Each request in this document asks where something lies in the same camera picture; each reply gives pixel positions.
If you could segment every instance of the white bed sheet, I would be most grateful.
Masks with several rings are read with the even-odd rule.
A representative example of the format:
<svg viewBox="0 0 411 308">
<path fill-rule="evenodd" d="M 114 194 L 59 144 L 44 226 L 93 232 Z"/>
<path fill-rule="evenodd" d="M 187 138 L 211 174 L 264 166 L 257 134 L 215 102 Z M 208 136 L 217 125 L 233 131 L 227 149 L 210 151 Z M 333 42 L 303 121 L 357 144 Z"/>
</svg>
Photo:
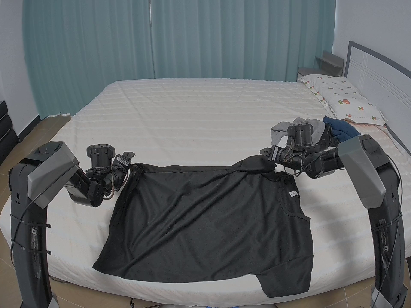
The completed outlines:
<svg viewBox="0 0 411 308">
<path fill-rule="evenodd" d="M 158 166 L 231 165 L 270 146 L 270 128 L 296 117 L 322 119 L 326 111 L 301 83 L 229 79 L 119 81 L 109 85 L 54 137 L 65 141 L 86 170 L 86 147 L 109 143 L 134 151 L 134 162 Z M 411 255 L 411 159 L 385 128 L 360 125 L 396 161 L 404 182 L 406 255 Z M 311 217 L 314 263 L 311 286 L 300 295 L 268 298 L 254 275 L 198 283 L 124 280 L 92 269 L 107 239 L 118 194 L 94 209 L 73 203 L 62 189 L 48 207 L 51 275 L 96 290 L 159 303 L 229 307 L 314 295 L 374 275 L 367 211 L 347 173 L 296 179 L 301 206 Z M 10 239 L 10 199 L 0 216 Z"/>
</svg>

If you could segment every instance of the black garment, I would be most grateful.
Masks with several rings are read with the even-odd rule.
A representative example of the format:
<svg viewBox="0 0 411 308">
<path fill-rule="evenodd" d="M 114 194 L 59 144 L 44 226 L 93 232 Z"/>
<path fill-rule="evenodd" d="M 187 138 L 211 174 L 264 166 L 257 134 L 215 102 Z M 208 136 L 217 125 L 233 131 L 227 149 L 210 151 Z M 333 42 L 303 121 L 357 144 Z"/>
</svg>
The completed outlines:
<svg viewBox="0 0 411 308">
<path fill-rule="evenodd" d="M 135 164 L 93 268 L 149 282 L 255 274 L 268 297 L 310 287 L 310 219 L 294 178 L 259 155 L 227 167 Z"/>
</svg>

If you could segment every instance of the white wall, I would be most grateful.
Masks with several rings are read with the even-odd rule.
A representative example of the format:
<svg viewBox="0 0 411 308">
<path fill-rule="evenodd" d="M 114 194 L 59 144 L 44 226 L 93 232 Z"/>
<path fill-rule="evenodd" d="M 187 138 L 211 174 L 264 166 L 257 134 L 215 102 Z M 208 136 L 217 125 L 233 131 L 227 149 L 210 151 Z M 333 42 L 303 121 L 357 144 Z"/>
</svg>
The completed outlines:
<svg viewBox="0 0 411 308">
<path fill-rule="evenodd" d="M 333 54 L 357 42 L 411 70 L 411 0 L 336 0 Z"/>
<path fill-rule="evenodd" d="M 17 134 L 38 116 L 24 61 L 22 11 L 23 0 L 0 0 L 0 100 Z"/>
</svg>

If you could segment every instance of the floor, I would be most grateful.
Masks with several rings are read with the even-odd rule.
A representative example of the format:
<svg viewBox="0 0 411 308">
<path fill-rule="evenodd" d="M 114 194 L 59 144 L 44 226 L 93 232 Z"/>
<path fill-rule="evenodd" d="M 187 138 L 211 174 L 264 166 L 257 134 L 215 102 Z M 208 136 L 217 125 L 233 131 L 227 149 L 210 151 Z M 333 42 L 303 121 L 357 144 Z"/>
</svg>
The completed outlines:
<svg viewBox="0 0 411 308">
<path fill-rule="evenodd" d="M 38 126 L 19 143 L 6 160 L 0 165 L 0 210 L 6 203 L 10 191 L 8 188 L 8 172 L 23 157 L 34 148 L 48 142 L 64 126 L 70 117 L 49 117 L 41 121 Z M 404 283 L 411 289 L 408 265 L 405 264 Z M 130 307 L 130 298 L 111 295 L 104 292 L 91 290 L 74 284 L 51 282 L 53 291 L 58 296 L 60 308 L 127 308 Z M 374 278 L 369 278 L 340 289 L 328 291 L 319 295 L 277 304 L 278 308 L 356 308 L 370 306 L 371 287 Z M 410 308 L 410 291 L 404 307 Z M 0 308 L 19 307 L 21 303 L 20 292 L 16 275 L 9 256 L 9 246 L 0 233 Z M 155 303 L 134 300 L 136 308 L 147 307 Z"/>
</svg>

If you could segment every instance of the green curtain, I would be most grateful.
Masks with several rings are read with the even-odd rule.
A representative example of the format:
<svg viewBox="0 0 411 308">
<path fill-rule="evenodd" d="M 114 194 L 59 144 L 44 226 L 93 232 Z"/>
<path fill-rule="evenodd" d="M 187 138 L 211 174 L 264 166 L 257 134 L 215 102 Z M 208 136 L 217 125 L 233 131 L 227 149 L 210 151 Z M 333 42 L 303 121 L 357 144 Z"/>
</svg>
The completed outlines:
<svg viewBox="0 0 411 308">
<path fill-rule="evenodd" d="M 24 0 L 41 117 L 141 78 L 295 81 L 331 51 L 335 0 Z"/>
<path fill-rule="evenodd" d="M 151 0 L 156 78 L 295 81 L 331 51 L 335 0 Z"/>
<path fill-rule="evenodd" d="M 154 77 L 149 0 L 24 0 L 23 41 L 41 118 L 74 115 L 117 80 Z"/>
</svg>

